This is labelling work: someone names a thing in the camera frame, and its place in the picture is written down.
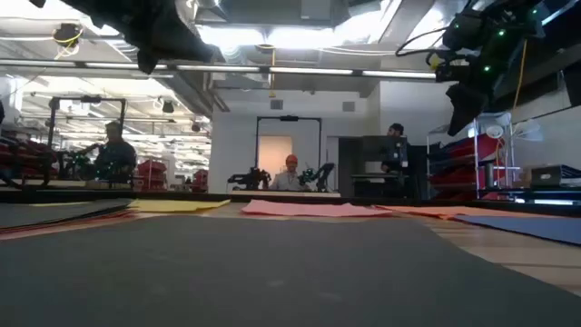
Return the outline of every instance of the floor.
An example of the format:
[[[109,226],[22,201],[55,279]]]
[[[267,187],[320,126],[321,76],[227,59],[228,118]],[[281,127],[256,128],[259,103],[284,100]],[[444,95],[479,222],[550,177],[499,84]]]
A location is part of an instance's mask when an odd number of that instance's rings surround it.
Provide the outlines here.
[[[285,217],[268,215],[248,215],[241,213],[245,203],[230,203],[217,209],[210,209],[197,215],[215,218],[241,218],[265,220],[302,220],[325,223],[360,223],[372,218],[325,218],[325,217]],[[59,233],[122,223],[133,219],[146,219],[160,214],[139,213],[133,217],[114,218],[77,225],[57,226],[43,230],[14,234],[0,234],[0,242],[12,238],[28,237],[43,233]],[[424,224],[434,233],[454,243],[459,248],[492,263],[554,284],[581,296],[581,248],[540,240],[516,233],[502,232],[466,223],[457,223],[416,215],[397,213],[392,218],[413,219]]]

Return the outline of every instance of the orange sheet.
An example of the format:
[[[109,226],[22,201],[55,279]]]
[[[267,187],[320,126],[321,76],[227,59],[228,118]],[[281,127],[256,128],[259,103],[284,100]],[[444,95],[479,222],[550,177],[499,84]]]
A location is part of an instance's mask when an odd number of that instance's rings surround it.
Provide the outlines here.
[[[437,217],[441,219],[451,219],[456,215],[470,215],[470,216],[486,216],[486,217],[516,217],[516,218],[531,218],[539,217],[534,213],[514,213],[501,210],[490,210],[482,208],[472,208],[465,206],[442,206],[442,207],[408,207],[408,206],[387,206],[377,205],[378,208],[392,210],[399,213],[411,213],[425,215],[429,217]]]
[[[390,210],[355,206],[349,203],[333,204],[296,204],[272,203],[252,200],[242,208],[243,213],[271,214],[284,216],[319,216],[319,217],[371,217],[389,216]]]

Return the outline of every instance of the yellow sheet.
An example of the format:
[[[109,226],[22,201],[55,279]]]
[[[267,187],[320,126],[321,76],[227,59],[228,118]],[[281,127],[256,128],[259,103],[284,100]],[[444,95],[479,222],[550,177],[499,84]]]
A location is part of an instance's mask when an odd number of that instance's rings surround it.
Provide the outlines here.
[[[85,203],[88,203],[88,202],[81,202],[81,203],[35,203],[35,204],[30,204],[30,206],[46,207],[46,206],[62,206],[62,205],[85,204]]]
[[[201,201],[173,201],[173,200],[135,200],[129,207],[147,213],[193,213],[201,209],[218,208],[230,203]]]

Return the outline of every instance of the orange cap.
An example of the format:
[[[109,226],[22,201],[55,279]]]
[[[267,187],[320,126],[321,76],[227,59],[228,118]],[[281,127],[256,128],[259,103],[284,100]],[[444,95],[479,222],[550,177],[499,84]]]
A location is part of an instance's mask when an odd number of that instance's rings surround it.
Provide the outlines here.
[[[298,164],[298,163],[299,163],[299,158],[297,158],[297,156],[296,156],[296,155],[294,155],[294,154],[289,154],[289,155],[287,156],[287,160],[286,160],[286,162],[287,162],[287,163],[288,163],[288,162],[291,162],[291,163],[296,163],[296,164]]]

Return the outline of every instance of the blue sheet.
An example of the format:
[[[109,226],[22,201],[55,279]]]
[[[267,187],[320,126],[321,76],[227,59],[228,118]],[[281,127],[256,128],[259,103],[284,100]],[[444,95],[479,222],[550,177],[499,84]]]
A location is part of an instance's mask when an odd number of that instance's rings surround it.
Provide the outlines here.
[[[456,218],[467,223],[478,223],[509,232],[581,245],[581,218],[514,218],[467,215],[457,215]]]

